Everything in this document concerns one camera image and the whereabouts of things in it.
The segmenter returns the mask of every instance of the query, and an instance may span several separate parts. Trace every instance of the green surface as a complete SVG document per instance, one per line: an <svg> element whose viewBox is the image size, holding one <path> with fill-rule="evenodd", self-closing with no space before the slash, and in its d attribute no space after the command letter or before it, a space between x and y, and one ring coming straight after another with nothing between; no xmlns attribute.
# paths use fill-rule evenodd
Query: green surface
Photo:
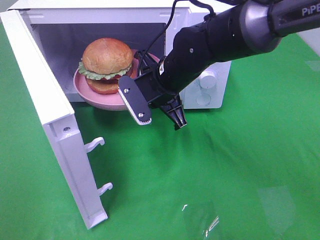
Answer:
<svg viewBox="0 0 320 240"><path fill-rule="evenodd" d="M0 26L0 239L317 240L319 57L297 36L232 62L223 106L187 110L174 131L159 110L72 104L109 219L87 230ZM219 223L208 231L215 218Z"/></svg>

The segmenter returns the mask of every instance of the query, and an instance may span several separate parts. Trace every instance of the open microwave door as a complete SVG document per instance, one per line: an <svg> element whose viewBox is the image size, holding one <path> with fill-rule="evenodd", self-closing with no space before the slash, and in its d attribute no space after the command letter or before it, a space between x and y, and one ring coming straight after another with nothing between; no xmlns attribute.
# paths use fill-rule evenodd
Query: open microwave door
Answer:
<svg viewBox="0 0 320 240"><path fill-rule="evenodd" d="M74 110L17 10L0 13L13 53L39 120L51 144L77 207L88 229L108 218L100 195L112 188L97 188L87 153L104 139L84 144Z"/></svg>

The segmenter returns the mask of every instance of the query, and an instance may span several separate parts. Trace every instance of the white microwave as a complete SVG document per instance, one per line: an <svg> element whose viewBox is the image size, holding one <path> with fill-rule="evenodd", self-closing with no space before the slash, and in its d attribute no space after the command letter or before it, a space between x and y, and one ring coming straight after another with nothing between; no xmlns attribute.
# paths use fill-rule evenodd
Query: white microwave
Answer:
<svg viewBox="0 0 320 240"><path fill-rule="evenodd" d="M208 3L217 13L230 8ZM0 13L40 122L88 229L108 218L100 195L113 185L97 188L87 153L104 139L84 144L70 104L83 101L73 85L78 62L86 46L102 37L143 50L167 23L172 4L173 0L19 0ZM206 9L178 2L171 25L150 52L158 58L167 55L176 33L202 22L207 14ZM200 76L188 85L180 93L183 107L219 108L230 64L215 63L205 70L205 81ZM209 98L201 98L204 93Z"/></svg>

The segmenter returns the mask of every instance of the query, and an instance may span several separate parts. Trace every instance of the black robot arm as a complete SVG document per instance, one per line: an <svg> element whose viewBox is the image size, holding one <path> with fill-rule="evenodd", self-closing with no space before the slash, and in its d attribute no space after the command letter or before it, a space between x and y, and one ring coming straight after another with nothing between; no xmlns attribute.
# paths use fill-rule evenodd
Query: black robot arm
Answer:
<svg viewBox="0 0 320 240"><path fill-rule="evenodd" d="M138 124L151 122L154 107L182 128L187 121L179 92L208 66L271 52L286 35L320 27L320 0L220 2L236 6L182 28L159 63L140 52L141 75L119 79L119 93Z"/></svg>

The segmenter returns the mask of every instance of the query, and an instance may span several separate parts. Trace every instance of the plate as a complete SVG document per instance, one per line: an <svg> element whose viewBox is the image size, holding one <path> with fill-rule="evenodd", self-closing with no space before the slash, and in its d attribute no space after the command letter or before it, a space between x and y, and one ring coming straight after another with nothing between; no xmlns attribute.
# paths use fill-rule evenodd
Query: plate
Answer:
<svg viewBox="0 0 320 240"><path fill-rule="evenodd" d="M156 61L159 59L150 54ZM137 72L139 61L134 58L132 62L133 72ZM108 111L125 111L128 110L124 101L122 100L120 94L100 94L93 91L87 84L86 78L84 75L79 73L77 69L73 76L73 85L78 92L78 94L90 105L103 110Z"/></svg>

